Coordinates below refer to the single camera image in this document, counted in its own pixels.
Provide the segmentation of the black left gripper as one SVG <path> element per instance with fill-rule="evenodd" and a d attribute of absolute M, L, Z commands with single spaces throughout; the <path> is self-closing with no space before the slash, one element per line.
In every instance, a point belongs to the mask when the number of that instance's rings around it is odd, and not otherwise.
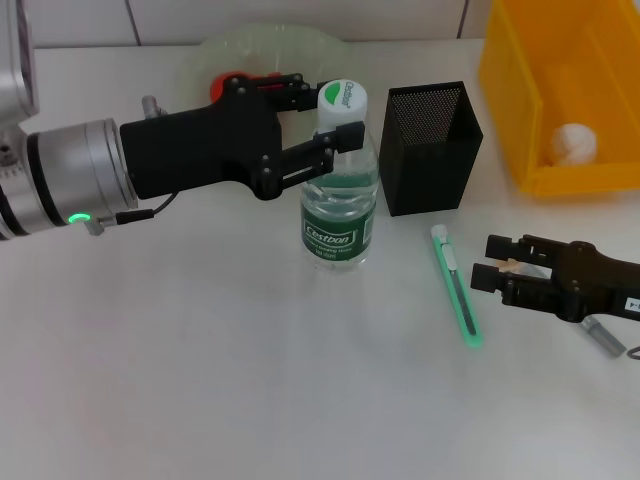
<path fill-rule="evenodd" d="M 252 86 L 241 83 L 243 92 L 227 86 L 208 106 L 120 126 L 127 171 L 139 198 L 230 181 L 260 199 L 275 199 L 332 173 L 337 154 L 363 147 L 365 125 L 357 121 L 283 149 L 276 112 L 316 109 L 321 84 L 307 83 L 300 73 L 249 82 Z"/>

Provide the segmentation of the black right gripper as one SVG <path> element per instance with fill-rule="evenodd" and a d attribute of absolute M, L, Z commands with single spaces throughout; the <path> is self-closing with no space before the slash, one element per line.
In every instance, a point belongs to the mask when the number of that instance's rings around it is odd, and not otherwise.
<path fill-rule="evenodd" d="M 476 263 L 471 288 L 499 291 L 504 305 L 556 313 L 570 323 L 600 314 L 639 321 L 639 265 L 607 257 L 592 244 L 567 244 L 532 235 L 518 240 L 490 235 L 485 256 L 552 267 L 550 282 Z"/>

